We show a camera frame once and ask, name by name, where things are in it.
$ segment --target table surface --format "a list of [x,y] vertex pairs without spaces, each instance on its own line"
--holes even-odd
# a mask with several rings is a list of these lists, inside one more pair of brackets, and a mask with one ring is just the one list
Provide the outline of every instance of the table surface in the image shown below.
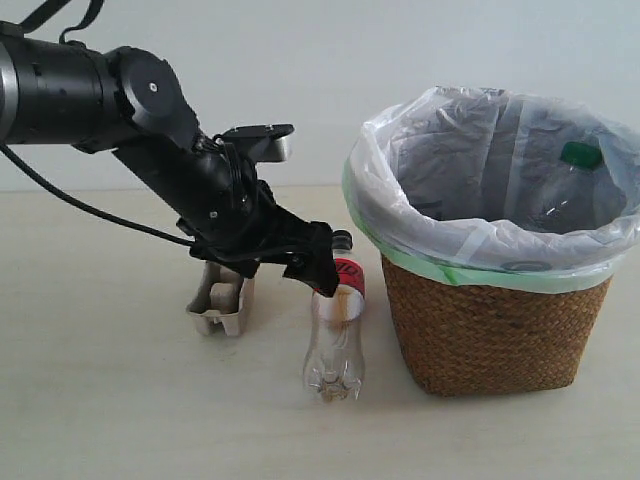
[[[306,219],[352,228],[336,187],[276,189]],[[171,229],[149,192],[99,207]],[[309,291],[263,266],[246,333],[200,337],[185,307],[202,264],[182,247],[41,193],[0,194],[0,476],[36,479],[640,478],[640,251],[615,277],[576,382],[438,399],[404,367],[379,257],[367,276],[357,402],[302,389]]]

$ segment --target white plastic bag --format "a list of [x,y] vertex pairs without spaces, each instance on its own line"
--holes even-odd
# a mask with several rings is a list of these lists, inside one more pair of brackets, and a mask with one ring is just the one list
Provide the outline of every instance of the white plastic bag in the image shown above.
[[[565,235],[510,220],[565,143],[598,146],[606,224]],[[502,90],[433,88],[365,122],[343,190],[360,228],[397,265],[451,285],[538,293],[609,278],[640,234],[640,135],[582,105]]]

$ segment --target black cable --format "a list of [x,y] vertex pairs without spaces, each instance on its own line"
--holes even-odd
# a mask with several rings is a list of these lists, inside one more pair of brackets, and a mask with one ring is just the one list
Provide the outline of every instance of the black cable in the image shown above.
[[152,235],[154,237],[161,238],[168,242],[177,243],[178,245],[184,245],[186,247],[192,247],[195,245],[195,242],[191,240],[187,240],[186,238],[176,237],[169,233],[162,232],[160,230],[156,230],[155,228],[148,227],[146,225],[141,225],[139,223],[132,222],[130,220],[126,220],[124,218],[117,217],[110,213],[104,212],[98,208],[95,208],[91,205],[88,205],[75,197],[63,192],[55,185],[51,184],[47,179],[41,176],[38,172],[36,172],[33,168],[27,165],[24,160],[22,160],[13,150],[11,150],[6,144],[0,143],[0,151],[16,166],[18,167],[26,176],[28,176],[31,180],[36,182],[42,188],[44,188],[47,192],[55,195],[63,202],[66,202],[83,212],[94,215],[98,218],[106,220],[111,223],[115,223],[116,225],[120,225],[121,227],[130,228],[132,230],[137,230],[142,233],[146,233],[148,235]]

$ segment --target clear plastic bottle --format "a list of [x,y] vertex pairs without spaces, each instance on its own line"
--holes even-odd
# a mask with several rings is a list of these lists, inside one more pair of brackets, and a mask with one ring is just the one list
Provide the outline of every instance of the clear plastic bottle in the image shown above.
[[360,317],[365,305],[364,273],[351,249],[351,234],[333,234],[340,284],[333,297],[311,297],[311,342],[304,361],[307,389],[324,402],[357,399],[364,381]]
[[515,223],[525,230],[543,233],[597,229],[594,171],[602,161],[598,148],[567,143],[560,155],[560,165],[531,196],[525,218]]

